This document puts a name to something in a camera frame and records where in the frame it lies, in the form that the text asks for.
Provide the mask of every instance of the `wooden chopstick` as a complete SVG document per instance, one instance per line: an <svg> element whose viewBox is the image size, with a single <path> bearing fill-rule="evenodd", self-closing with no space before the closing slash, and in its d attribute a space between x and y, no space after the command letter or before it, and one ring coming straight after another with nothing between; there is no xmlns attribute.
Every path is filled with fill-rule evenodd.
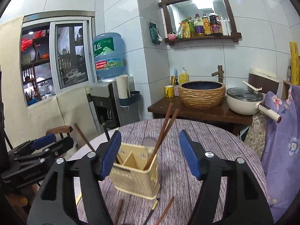
<svg viewBox="0 0 300 225"><path fill-rule="evenodd" d="M171 200L169 201L167 207L165 208L165 210L163 211L162 215L160 216L159 220L156 222L155 225L159 225L159 223L162 221L162 219L164 218L164 216L166 215L166 213L168 212L170 206L172 205L174 201L174 196L171 198Z"/></svg>
<svg viewBox="0 0 300 225"><path fill-rule="evenodd" d="M166 131L165 131L165 127L166 127L167 122L168 122L168 119L169 119L169 117L170 117L170 112L171 112L171 110L170 110L170 112L169 112L169 116L168 116L168 111L167 111L167 115L166 115L165 121L164 121L164 123L163 123L163 127L162 127L161 132L160 132L160 136L158 137L157 143L156 143L156 145L155 145L155 147L154 147L154 151L153 151L151 157L149 158L149 160L147 161L146 166L145 166L144 169L143 169L144 171L149 169L149 167L150 167L150 165L151 165L151 163L152 163L152 161L153 161L154 156L156 155L156 153L157 153L159 147L161 146L162 141L163 141L164 138L166 137L166 135L167 135L168 131L170 130L170 128L171 128L173 122L175 121L176 117L177 117L178 114L179 114L179 109L176 109L175 112L174 112L174 114L173 114L173 116L172 116L172 118L171 118L171 120L170 120L170 122L169 122L169 124L168 124L168 126L167 126L167 129L166 129Z"/></svg>
<svg viewBox="0 0 300 225"><path fill-rule="evenodd" d="M119 205L118 205L118 209L117 209L117 214L115 216L115 221L114 221L114 225L117 225L118 224L118 221L119 221L119 218L120 218L120 214L121 214L121 211L122 211L122 207L123 207L123 202L124 200L121 199L119 201Z"/></svg>
<svg viewBox="0 0 300 225"><path fill-rule="evenodd" d="M95 149L91 146L91 144L89 143L88 139L84 136L84 134L82 133L81 129L79 128L79 126L77 125L77 123L74 124L74 127L77 129L79 135L81 136L81 138L84 140L84 142L88 145L88 147L93 151L96 152Z"/></svg>

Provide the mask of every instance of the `purple cloth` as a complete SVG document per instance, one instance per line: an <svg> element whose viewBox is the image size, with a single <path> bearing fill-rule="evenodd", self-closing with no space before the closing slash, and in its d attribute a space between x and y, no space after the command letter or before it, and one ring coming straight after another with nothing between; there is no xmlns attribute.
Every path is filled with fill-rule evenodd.
<svg viewBox="0 0 300 225"><path fill-rule="evenodd" d="M279 124L272 119L267 122L262 157L268 203L276 222L300 189L300 87L291 86L286 101L268 92L265 104L282 116Z"/></svg>

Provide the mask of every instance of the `yellow soap bottle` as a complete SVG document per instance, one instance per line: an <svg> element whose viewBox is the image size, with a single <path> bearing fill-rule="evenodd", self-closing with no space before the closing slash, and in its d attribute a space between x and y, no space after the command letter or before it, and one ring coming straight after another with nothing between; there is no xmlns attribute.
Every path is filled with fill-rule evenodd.
<svg viewBox="0 0 300 225"><path fill-rule="evenodd" d="M186 83L189 81L188 74L185 71L185 68L183 67L182 69L182 74L179 75L179 84Z"/></svg>

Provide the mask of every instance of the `sink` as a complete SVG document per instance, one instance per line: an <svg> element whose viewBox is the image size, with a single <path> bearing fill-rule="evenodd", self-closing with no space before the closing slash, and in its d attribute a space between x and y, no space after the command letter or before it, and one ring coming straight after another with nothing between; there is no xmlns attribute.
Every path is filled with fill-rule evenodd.
<svg viewBox="0 0 300 225"><path fill-rule="evenodd" d="M225 84L214 81L190 81L179 85L179 96L190 107L210 108L225 95Z"/></svg>

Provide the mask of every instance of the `bronze faucet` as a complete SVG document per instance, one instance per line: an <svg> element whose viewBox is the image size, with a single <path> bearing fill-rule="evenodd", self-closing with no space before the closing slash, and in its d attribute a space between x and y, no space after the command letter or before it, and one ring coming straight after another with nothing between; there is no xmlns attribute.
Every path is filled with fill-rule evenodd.
<svg viewBox="0 0 300 225"><path fill-rule="evenodd" d="M218 80L219 80L219 82L220 82L220 83L223 83L223 73L224 73L224 71L223 71L223 66L222 66L222 65L218 65L218 71L212 73L211 75L212 75L212 76L218 75Z"/></svg>

